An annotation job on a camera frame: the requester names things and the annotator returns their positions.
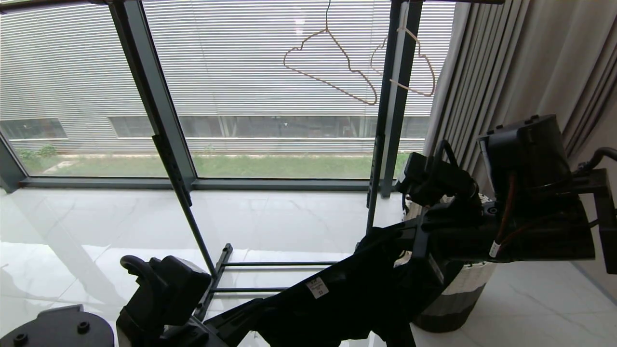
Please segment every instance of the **floor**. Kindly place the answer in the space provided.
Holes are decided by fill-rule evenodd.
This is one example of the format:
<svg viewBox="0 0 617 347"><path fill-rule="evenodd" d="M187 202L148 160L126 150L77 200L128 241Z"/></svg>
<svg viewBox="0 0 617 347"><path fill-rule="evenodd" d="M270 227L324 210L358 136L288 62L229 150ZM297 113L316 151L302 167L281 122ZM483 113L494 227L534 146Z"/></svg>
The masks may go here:
<svg viewBox="0 0 617 347"><path fill-rule="evenodd" d="M215 260L225 243L232 261L339 260L365 230L362 193L195 191L192 199ZM380 199L376 225L400 218L400 196ZM0 335L75 303L114 326L137 288L118 263L126 254L172 254L205 268L171 191L1 192ZM316 271L230 272L222 286L288 286ZM217 296L209 316L249 299ZM617 307L569 262L502 264L460 330L414 333L420 347L616 346ZM373 335L343 345L384 346ZM267 344L251 333L242 346Z"/></svg>

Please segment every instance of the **green lawn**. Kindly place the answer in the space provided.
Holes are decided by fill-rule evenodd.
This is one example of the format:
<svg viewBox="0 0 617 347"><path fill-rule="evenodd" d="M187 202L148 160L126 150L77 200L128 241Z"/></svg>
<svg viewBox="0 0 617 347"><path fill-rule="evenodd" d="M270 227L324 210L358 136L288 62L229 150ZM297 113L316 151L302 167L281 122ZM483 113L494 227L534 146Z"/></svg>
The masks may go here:
<svg viewBox="0 0 617 347"><path fill-rule="evenodd" d="M405 162L399 155L397 168ZM43 173L66 161L76 163ZM200 177L239 178L368 178L370 156L196 156ZM158 156L152 157L71 157L54 156L23 161L31 175L166 177Z"/></svg>

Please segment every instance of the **curtain fold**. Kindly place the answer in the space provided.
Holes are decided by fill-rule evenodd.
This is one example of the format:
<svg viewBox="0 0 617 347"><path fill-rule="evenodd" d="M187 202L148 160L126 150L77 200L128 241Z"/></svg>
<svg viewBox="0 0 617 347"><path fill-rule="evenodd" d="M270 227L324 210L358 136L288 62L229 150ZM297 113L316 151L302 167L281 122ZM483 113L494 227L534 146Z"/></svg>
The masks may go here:
<svg viewBox="0 0 617 347"><path fill-rule="evenodd" d="M457 4L424 151L447 139L487 191L476 138L498 124L556 114L575 158L617 100L616 19L612 0Z"/></svg>

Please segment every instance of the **robotic arm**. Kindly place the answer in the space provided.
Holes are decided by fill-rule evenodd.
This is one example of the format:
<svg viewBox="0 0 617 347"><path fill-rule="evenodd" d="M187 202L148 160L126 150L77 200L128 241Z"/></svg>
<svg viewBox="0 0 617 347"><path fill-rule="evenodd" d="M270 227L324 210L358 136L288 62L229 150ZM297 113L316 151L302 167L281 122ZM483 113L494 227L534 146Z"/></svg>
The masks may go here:
<svg viewBox="0 0 617 347"><path fill-rule="evenodd" d="M554 115L499 126L479 144L495 201L481 203L478 184L458 167L447 142L431 157L413 153L397 189L425 206L417 218L374 227L350 257L205 322L191 313L210 284L207 273L173 256L149 262L123 257L122 266L138 277L140 287L118 318L120 346L234 347L251 330L272 347L335 347L371 331L388 347L415 346L409 322L463 264L592 259L595 224L607 272L617 274L617 254L611 252L617 249L615 205L606 170L594 169L603 156L617 160L617 151L599 149L570 172ZM444 152L449 162L442 160ZM579 199L584 193L595 197L598 220L591 224ZM444 195L453 200L440 203ZM403 251L412 252L410 261L394 267ZM62 319L61 310L41 313L47 320L50 314L57 315L55 322ZM9 346L26 325L0 345ZM45 333L37 330L36 336ZM113 345L104 340L80 345Z"/></svg>

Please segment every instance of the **white hanger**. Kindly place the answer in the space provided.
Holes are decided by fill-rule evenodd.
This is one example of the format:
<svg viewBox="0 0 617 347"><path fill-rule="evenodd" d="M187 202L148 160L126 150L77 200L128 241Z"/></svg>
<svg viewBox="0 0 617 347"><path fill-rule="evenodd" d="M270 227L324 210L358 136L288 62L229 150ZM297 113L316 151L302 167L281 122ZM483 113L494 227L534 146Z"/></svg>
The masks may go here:
<svg viewBox="0 0 617 347"><path fill-rule="evenodd" d="M358 100L358 101L364 102L364 103L365 103L365 104L367 104L367 105L375 105L375 104L377 104L377 90L375 89L375 86L373 86L373 84L371 83L371 81L369 81L369 80L368 80L368 77L366 77L366 75L365 75L362 71L360 71L360 70L354 70L354 69L352 69L352 68L351 68L351 59L350 59L350 58L349 58L349 56L347 55L347 52L345 52L345 49L343 49L343 47L341 46L341 44L339 43L339 41L338 41L338 40L334 37L334 35L332 35L332 32L331 32L331 31L330 31L330 29L328 28L328 10L330 10L330 4L331 4L331 3L332 3L332 0L329 0L329 1L328 1L328 7L326 8L326 27L325 27L324 29L321 29L320 31L317 31L317 32L315 32L315 33L312 33L311 35L309 35L308 37L306 37L306 39L302 40L302 43L300 44L300 47L293 47L293 48L291 48L290 50L288 50L288 51L285 53L285 55L283 56L283 65L284 65L286 68L290 69L290 70L293 70L293 71L295 71L295 72L297 72L297 73L301 73L302 75L305 75L306 77L310 77L310 78L312 78L312 79L314 79L314 80L317 80L317 81L319 81L319 82L326 83L327 85L331 86L332 88L334 88L334 89L336 89L336 90L338 90L338 91L340 91L340 92L342 92L342 93L345 93L346 95L349 95L349 96L351 96L352 98L354 98L354 99L356 99L356 100ZM332 39L332 41L334 41L334 43L336 43L336 46L339 48L339 50L341 50L341 52L343 53L343 55L345 55L345 58L347 58L347 69L349 70L349 72L352 72L352 73L357 73L357 74L359 74L360 76L362 76L362 78L366 81L366 83L368 84L368 86L369 86L369 87L371 87L371 89L373 90L373 100L372 100L372 101L362 99L361 97L356 96L356 95L353 95L352 93L350 93L350 92L348 92L348 91L346 91L346 90L344 90L344 89L342 89L342 88L340 88L340 87L338 87L338 86L336 86L336 85L334 85L334 84L332 84L332 83L330 83L330 82L328 82L328 81L326 81L326 80L324 80L324 79L321 79L321 78L319 78L319 77L315 77L315 76L313 76L313 75L311 75L311 74L309 74L309 73L306 73L306 72L304 72L304 71L297 70L297 69L295 69L295 68L293 68L293 67L291 67L291 66L287 65L286 59L287 59L287 55L288 55L290 52L292 52L292 51L301 51L301 50L304 48L304 44L305 44L305 43L306 43L306 42L307 42L310 38L313 38L313 37L315 37L315 36L317 36L317 35L319 35L319 34L322 34L322 33L327 33L327 34L330 36L330 38Z"/></svg>
<svg viewBox="0 0 617 347"><path fill-rule="evenodd" d="M390 82L396 84L397 86L399 86L401 88L405 88L406 90L412 91L414 93L417 93L417 94L420 94L420 95L423 95L423 96L433 96L433 94L435 94L435 89L437 87L437 78L435 77L435 70L433 70L433 66L431 65L431 61L428 59L426 54L422 54L421 53L421 46L420 46L420 41L418 40L418 37L416 35L414 35L407 28L407 12L405 13L405 17L403 18L401 26L396 31L399 32L401 30L405 30L405 32L409 36L411 36L414 41L416 41L416 45L418 46L418 57L424 58L424 60L426 60L426 63L428 64L428 68L431 70L431 75L433 75L433 88L431 89L430 93L426 93L424 91L420 91L420 90L417 90L417 89L414 89L414 88L410 88L408 86L404 86L404 85L400 84L398 81L395 81L393 79L390 79ZM383 39L381 44L379 46L375 47L375 49L373 50L373 53L371 54L371 59L370 59L370 67L371 67L371 69L373 69L373 71L378 73L380 76L383 76L384 74L383 74L383 72L381 72L378 69L373 67L373 57L375 57L375 53L377 52L377 50L383 48L386 45L386 42L387 42L387 35L386 35L386 38Z"/></svg>

